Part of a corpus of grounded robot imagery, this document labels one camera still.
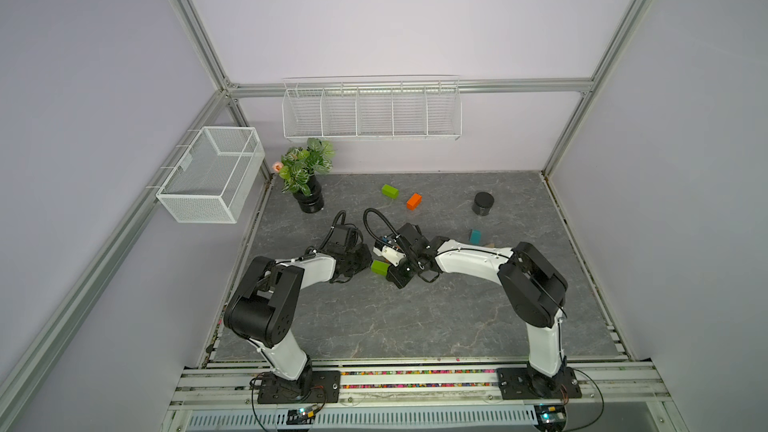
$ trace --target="aluminum frame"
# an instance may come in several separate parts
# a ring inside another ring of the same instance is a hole
[[[353,410],[357,406],[376,407],[392,410],[412,406],[457,406],[457,405],[494,405],[494,404],[560,404],[560,400],[515,400],[504,401],[501,392],[494,385],[470,385],[467,387],[436,388],[344,388],[349,384],[424,384],[429,382],[487,383],[495,380],[495,372],[451,372],[467,368],[484,370],[498,367],[524,367],[524,360],[515,362],[479,363],[473,367],[470,363],[435,361],[419,365],[403,364],[399,360],[390,360],[388,364],[355,366],[329,366],[315,362],[317,370],[356,371],[395,371],[395,370],[448,370],[441,374],[366,374],[343,375],[340,401],[328,404],[329,409]],[[606,402],[645,402],[665,430],[686,432],[677,408],[667,387],[652,362],[572,362],[576,369],[584,370],[600,387]],[[250,411],[249,381],[258,373],[267,371],[266,367],[233,367],[222,369],[185,370],[171,399],[168,413],[161,428],[163,432],[186,430],[190,418],[196,410],[246,410]],[[599,402],[599,394],[590,380],[578,376],[583,392],[581,399],[571,399],[574,403]],[[275,409],[274,405],[254,404],[256,410]]]
[[[614,32],[614,35],[608,44],[608,48],[600,59],[600,63],[591,77],[594,83],[592,90],[582,92],[581,100],[576,105],[576,110],[574,110],[571,118],[568,120],[562,134],[552,149],[552,154],[547,160],[547,164],[544,166],[544,176],[550,177],[555,167],[560,163],[560,159],[571,144],[571,140],[576,135],[578,128],[587,114],[589,114],[595,97],[597,97],[603,89],[610,73],[618,63],[621,53],[627,48],[627,44],[630,42],[634,32],[638,29],[638,25],[642,21],[643,16],[652,1],[653,0],[632,0],[630,2],[627,12],[625,12],[624,16],[621,18],[621,22],[619,23],[616,32]]]
[[[598,68],[588,79],[527,79],[527,80],[465,80],[462,82],[462,93],[485,92],[582,92],[583,96],[568,121],[555,148],[552,151],[546,167],[545,177],[549,177],[559,163],[563,153],[568,148],[574,134],[587,115],[590,107],[600,92],[607,76],[610,74],[621,52],[626,47],[631,34],[637,29],[643,14],[652,0],[632,0],[625,13],[608,49],[603,55]],[[180,148],[188,141],[193,130],[204,125],[212,124],[216,114],[224,107],[228,109],[238,126],[248,126],[237,99],[244,97],[282,96],[283,84],[252,84],[238,86],[229,80],[219,61],[210,38],[200,21],[192,0],[170,0],[181,23],[184,26],[190,42],[195,47],[201,62],[209,73],[211,80],[218,89],[198,115],[164,164],[156,172],[147,187],[134,201],[120,224],[108,237],[99,253],[82,273],[80,279],[63,300],[43,330],[38,334],[30,347],[24,352],[22,359],[16,364],[10,375],[0,385],[0,432],[5,432],[13,426],[23,412],[26,403],[40,388],[59,357],[68,346],[72,337],[82,325],[88,313],[101,296],[103,290],[120,267],[138,236],[151,219],[158,200],[154,196],[156,184],[162,182],[168,174],[168,168],[176,165],[183,153]],[[260,170],[264,178],[270,180],[270,171],[262,161]],[[243,259],[236,264],[239,271]],[[171,415],[164,422],[175,423]]]
[[[342,86],[355,87],[400,87],[403,83],[409,86],[430,85],[435,81],[419,82],[312,82],[312,88],[339,89]],[[499,92],[590,92],[594,82],[590,78],[575,79],[510,79],[510,80],[460,80],[460,93],[499,93]],[[232,97],[244,99],[248,97],[283,97],[286,85],[283,83],[245,84],[236,85],[230,89]]]
[[[229,94],[225,91],[215,92],[211,96],[192,125],[182,135],[177,146],[172,149],[163,166],[154,174],[149,186],[136,198],[120,224],[101,246],[98,254],[2,383],[0,386],[1,432],[10,430],[16,419],[20,417],[27,402],[56,365],[149,223],[159,204],[158,198],[155,197],[157,185],[161,184],[170,174],[170,169],[176,166],[186,150],[185,145],[197,135],[197,130],[213,124],[218,114],[225,108],[228,99]]]

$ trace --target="wire shelf basket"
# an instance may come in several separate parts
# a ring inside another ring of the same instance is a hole
[[[253,127],[203,127],[157,197],[177,222],[235,224],[264,160]]]
[[[458,139],[462,134],[458,81],[296,85],[283,97],[283,131],[293,142],[309,137]]]

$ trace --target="artificial plant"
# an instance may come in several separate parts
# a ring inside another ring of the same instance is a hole
[[[283,192],[293,194],[302,191],[305,196],[311,194],[307,185],[313,174],[327,174],[333,167],[331,158],[336,154],[333,144],[319,139],[308,139],[306,149],[291,147],[288,152],[275,162],[272,168],[283,178]]]

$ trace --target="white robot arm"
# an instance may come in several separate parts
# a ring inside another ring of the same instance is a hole
[[[378,215],[391,234],[378,236],[368,225],[367,216]],[[486,248],[462,244],[447,237],[428,241],[418,226],[406,223],[395,230],[380,211],[368,208],[363,213],[363,224],[374,237],[374,254],[390,262],[387,280],[398,288],[405,287],[419,276],[425,282],[434,282],[441,273],[459,273],[484,278],[501,285],[514,312],[526,323],[528,330],[528,366],[524,376],[517,375],[514,384],[499,374],[502,396],[527,398],[531,392],[539,398],[560,398],[563,391],[569,397],[580,396],[572,388],[574,373],[565,363],[562,350],[561,322],[568,282],[549,261],[527,242],[516,247]],[[435,275],[425,278],[426,271]],[[508,386],[514,389],[505,393]]]
[[[444,242],[437,250],[435,261],[443,272],[474,275],[502,285],[498,271],[513,256],[511,247],[486,248],[462,244],[455,240]],[[551,327],[535,327],[526,323],[528,329],[528,362],[533,369],[547,377],[554,377],[563,363],[560,340],[560,323],[563,311],[558,308]]]
[[[372,234],[366,220],[370,212],[379,215],[392,234]],[[395,230],[372,208],[366,210],[363,223],[376,239],[374,253],[390,262],[387,280],[398,288],[415,276],[434,282],[442,273],[468,274],[504,288],[515,313],[527,325],[530,347],[526,369],[498,370],[504,398],[560,398],[562,391],[570,398],[581,397],[578,386],[572,384],[574,373],[566,366],[560,335],[568,283],[533,245],[520,242],[514,248],[486,248],[447,237],[428,241],[418,226],[406,223]],[[262,382],[261,404],[302,401],[316,387],[311,360],[294,339],[290,326],[302,288],[333,281],[340,270],[351,277],[370,265],[368,249],[357,242],[360,231],[354,231],[344,226],[343,220],[340,226],[334,220],[321,251],[309,249],[301,257],[279,261],[256,257],[228,303],[224,325],[255,346],[272,369],[268,394],[264,394]],[[323,248],[332,235],[341,238]],[[435,275],[427,279],[422,275],[427,271]]]

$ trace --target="vent grille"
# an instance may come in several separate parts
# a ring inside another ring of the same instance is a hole
[[[453,138],[462,134],[458,81],[365,88],[347,84],[286,90],[283,131],[294,142]]]
[[[306,425],[286,425],[288,408],[257,410],[268,430],[306,429]],[[313,429],[367,428],[403,429],[489,425],[536,425],[532,405],[485,405],[462,407],[401,408],[325,408],[318,414]],[[250,410],[198,410],[190,419],[188,431],[253,430],[258,424]]]

